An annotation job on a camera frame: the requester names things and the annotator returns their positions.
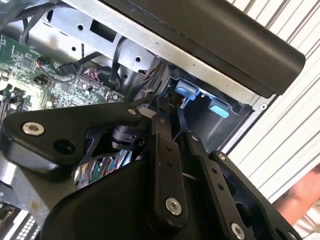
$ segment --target black plastic bracket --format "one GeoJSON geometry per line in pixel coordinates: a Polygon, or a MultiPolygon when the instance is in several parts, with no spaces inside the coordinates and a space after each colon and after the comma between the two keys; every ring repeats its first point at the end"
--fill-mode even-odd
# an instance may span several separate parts
{"type": "Polygon", "coordinates": [[[140,119],[139,111],[123,102],[19,112],[3,121],[1,150],[14,164],[59,178],[59,169],[69,172],[66,169],[81,161],[92,129],[102,136],[119,125],[135,126],[140,119]],[[30,122],[41,125],[44,132],[24,132],[23,125],[30,122]]]}
{"type": "Polygon", "coordinates": [[[171,140],[168,119],[154,115],[151,131],[145,155],[149,169],[147,219],[155,231],[171,233],[188,222],[179,147],[171,140]]]}
{"type": "Polygon", "coordinates": [[[203,192],[211,222],[209,224],[215,226],[220,239],[239,239],[232,230],[232,225],[236,224],[242,229],[246,240],[254,240],[241,219],[218,164],[208,158],[202,141],[192,133],[185,133],[182,137],[189,150],[189,159],[192,160],[190,174],[199,181],[203,192]]]}
{"type": "Polygon", "coordinates": [[[302,239],[227,155],[215,151],[209,155],[209,158],[213,160],[211,162],[217,163],[216,165],[228,180],[229,187],[234,188],[233,206],[237,205],[242,219],[256,239],[292,239],[290,234],[293,234],[297,240],[302,239]]]}

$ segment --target metal panel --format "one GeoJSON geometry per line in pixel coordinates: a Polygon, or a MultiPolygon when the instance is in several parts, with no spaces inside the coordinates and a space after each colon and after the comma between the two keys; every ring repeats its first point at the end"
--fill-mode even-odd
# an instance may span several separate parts
{"type": "Polygon", "coordinates": [[[229,154],[274,202],[320,162],[320,0],[256,0],[240,9],[307,58],[290,88],[229,154]]]}

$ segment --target black panel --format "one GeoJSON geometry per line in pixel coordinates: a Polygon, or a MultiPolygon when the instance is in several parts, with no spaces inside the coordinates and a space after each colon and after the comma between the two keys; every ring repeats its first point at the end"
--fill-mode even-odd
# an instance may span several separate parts
{"type": "Polygon", "coordinates": [[[265,98],[283,94],[305,64],[302,53],[226,0],[103,2],[265,98]]]}

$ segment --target metal frame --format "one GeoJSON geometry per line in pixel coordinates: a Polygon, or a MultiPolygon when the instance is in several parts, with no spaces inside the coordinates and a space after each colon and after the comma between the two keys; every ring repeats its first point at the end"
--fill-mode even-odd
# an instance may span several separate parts
{"type": "Polygon", "coordinates": [[[64,2],[241,103],[252,104],[257,96],[248,88],[98,0],[64,2]]]}

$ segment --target motherboard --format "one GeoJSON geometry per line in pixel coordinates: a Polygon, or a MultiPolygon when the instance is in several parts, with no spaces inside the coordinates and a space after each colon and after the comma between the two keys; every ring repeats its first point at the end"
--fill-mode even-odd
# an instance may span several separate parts
{"type": "Polygon", "coordinates": [[[90,74],[62,77],[61,64],[0,34],[0,123],[15,112],[66,108],[121,102],[124,96],[103,85],[90,74]],[[48,79],[37,67],[37,60],[49,59],[44,70],[57,81],[48,79]]]}

